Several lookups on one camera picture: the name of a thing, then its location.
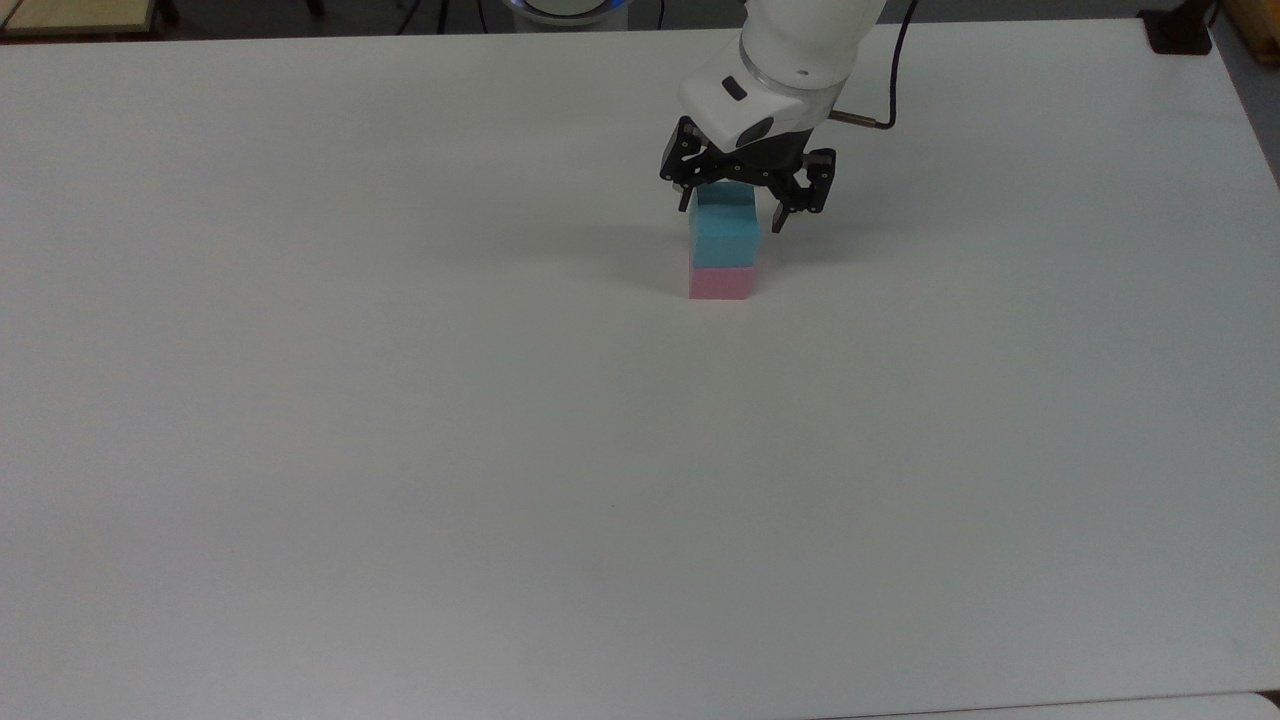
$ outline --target floor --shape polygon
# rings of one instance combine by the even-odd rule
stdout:
[[[305,0],[175,0],[183,20],[166,37],[207,40],[230,37],[306,37],[326,35],[390,35],[413,0],[325,0],[324,18],[312,18]],[[655,28],[662,0],[634,0],[632,28]],[[406,33],[435,31],[442,0],[421,0]],[[909,0],[890,0],[882,22],[897,22]],[[742,23],[740,0],[666,0],[664,28],[728,27]],[[1132,18],[1143,8],[1170,8],[1176,0],[924,0],[918,22],[1032,20],[1068,18]],[[453,0],[445,32],[480,32],[480,9],[492,32],[509,32],[512,22],[502,0]],[[1257,65],[1230,19],[1213,28],[1262,150],[1280,179],[1280,69]]]

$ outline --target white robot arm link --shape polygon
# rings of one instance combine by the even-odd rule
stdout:
[[[687,113],[662,177],[684,192],[718,179],[768,187],[773,229],[792,213],[822,211],[835,151],[805,152],[826,120],[886,0],[749,0],[741,33],[680,88]],[[809,184],[795,176],[806,172]]]

